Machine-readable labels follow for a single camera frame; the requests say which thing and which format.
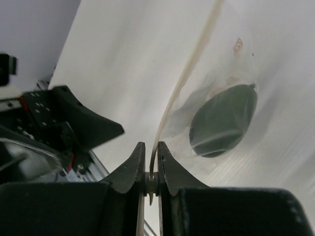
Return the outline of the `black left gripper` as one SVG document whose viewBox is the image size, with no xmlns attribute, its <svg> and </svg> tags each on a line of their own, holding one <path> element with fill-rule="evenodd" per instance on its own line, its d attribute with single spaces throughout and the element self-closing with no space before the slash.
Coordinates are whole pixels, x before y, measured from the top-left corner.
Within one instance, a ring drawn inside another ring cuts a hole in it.
<svg viewBox="0 0 315 236">
<path fill-rule="evenodd" d="M 0 181 L 98 181 L 91 149 L 122 134 L 121 124 L 91 111 L 69 87 L 0 100 Z"/>
</svg>

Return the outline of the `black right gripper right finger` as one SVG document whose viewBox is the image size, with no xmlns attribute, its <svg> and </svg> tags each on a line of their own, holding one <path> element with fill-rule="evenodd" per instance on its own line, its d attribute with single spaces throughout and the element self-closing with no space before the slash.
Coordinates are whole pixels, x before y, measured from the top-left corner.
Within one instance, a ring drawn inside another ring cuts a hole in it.
<svg viewBox="0 0 315 236">
<path fill-rule="evenodd" d="M 293 194 L 276 188 L 209 187 L 157 147 L 160 233 L 163 236 L 311 236 Z"/>
</svg>

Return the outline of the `dark green fake food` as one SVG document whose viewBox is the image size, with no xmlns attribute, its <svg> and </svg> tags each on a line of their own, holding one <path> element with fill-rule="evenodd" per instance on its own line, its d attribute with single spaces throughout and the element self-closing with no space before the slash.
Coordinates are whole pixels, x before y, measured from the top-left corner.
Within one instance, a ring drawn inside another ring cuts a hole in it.
<svg viewBox="0 0 315 236">
<path fill-rule="evenodd" d="M 236 85 L 208 100 L 190 124 L 189 143 L 202 157 L 213 158 L 236 147 L 252 121 L 257 105 L 255 85 Z"/>
</svg>

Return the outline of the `clear zip top bag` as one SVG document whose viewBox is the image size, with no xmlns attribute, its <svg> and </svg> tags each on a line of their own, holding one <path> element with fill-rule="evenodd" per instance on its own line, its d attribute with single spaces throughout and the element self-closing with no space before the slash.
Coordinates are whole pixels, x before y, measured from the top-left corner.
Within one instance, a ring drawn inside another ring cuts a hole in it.
<svg viewBox="0 0 315 236">
<path fill-rule="evenodd" d="M 149 189 L 159 141 L 201 181 L 244 138 L 258 100 L 252 37 L 232 4 L 217 0 L 161 118 L 148 175 Z"/>
</svg>

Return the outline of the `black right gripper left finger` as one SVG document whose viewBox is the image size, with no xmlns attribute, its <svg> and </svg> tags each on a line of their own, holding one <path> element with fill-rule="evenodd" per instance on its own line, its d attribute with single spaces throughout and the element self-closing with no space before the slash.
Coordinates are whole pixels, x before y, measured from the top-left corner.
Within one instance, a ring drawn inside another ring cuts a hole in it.
<svg viewBox="0 0 315 236">
<path fill-rule="evenodd" d="M 0 155 L 3 236 L 142 236 L 145 144 L 99 182 L 26 182 L 19 158 Z"/>
</svg>

